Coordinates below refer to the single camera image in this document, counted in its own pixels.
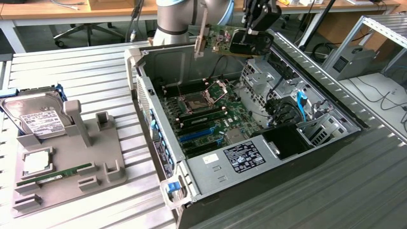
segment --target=warning label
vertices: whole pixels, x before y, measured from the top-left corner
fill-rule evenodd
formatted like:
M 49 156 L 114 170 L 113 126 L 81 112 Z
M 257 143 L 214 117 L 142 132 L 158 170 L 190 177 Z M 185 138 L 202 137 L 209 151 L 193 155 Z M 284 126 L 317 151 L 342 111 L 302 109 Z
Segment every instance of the warning label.
M 234 172 L 241 173 L 250 168 L 265 163 L 261 154 L 257 151 L 252 141 L 248 141 L 232 148 L 222 150 L 229 160 L 230 166 L 233 166 Z
M 55 111 L 21 115 L 19 117 L 35 136 L 63 130 L 63 125 Z

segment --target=motherboard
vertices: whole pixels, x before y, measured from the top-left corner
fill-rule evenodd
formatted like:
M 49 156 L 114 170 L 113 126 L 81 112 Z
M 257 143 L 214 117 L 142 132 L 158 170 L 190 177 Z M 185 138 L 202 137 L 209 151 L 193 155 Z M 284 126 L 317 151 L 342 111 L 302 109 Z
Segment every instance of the motherboard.
M 162 89 L 161 106 L 186 158 L 248 139 L 261 129 L 232 87 L 213 79 Z

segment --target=chair wheel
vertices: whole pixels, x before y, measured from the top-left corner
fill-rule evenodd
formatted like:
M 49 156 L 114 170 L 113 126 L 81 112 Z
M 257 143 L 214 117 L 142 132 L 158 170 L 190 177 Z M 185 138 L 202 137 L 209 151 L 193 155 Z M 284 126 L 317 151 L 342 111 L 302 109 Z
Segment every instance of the chair wheel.
M 54 45 L 55 45 L 57 47 L 62 48 L 65 44 L 63 44 L 62 41 L 54 41 Z

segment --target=blue pci slot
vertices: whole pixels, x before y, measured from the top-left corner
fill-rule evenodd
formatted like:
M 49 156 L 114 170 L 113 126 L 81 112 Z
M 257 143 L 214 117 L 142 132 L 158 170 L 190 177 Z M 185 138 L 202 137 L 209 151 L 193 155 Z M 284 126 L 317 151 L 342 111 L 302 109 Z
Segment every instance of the blue pci slot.
M 193 133 L 193 134 L 189 134 L 189 135 L 186 135 L 186 136 L 180 137 L 180 138 L 178 138 L 178 142 L 186 142 L 186 141 L 189 141 L 189 140 L 192 140 L 192 139 L 194 139 L 194 138 L 198 138 L 198 137 L 201 137 L 201 136 L 210 135 L 210 134 L 213 133 L 213 131 L 214 131 L 214 128 L 216 128 L 216 126 L 210 127 L 210 128 L 206 129 L 206 130 L 202 130 L 202 131 L 200 131 L 200 132 L 196 132 L 196 133 Z

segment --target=hard drive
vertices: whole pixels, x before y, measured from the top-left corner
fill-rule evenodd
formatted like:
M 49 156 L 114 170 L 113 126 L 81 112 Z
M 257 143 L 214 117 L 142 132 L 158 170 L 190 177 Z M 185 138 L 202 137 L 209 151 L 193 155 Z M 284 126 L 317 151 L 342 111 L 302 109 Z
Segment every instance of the hard drive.
M 0 108 L 19 130 L 38 139 L 62 135 L 71 118 L 62 112 L 66 100 L 59 85 L 35 89 L 2 90 Z

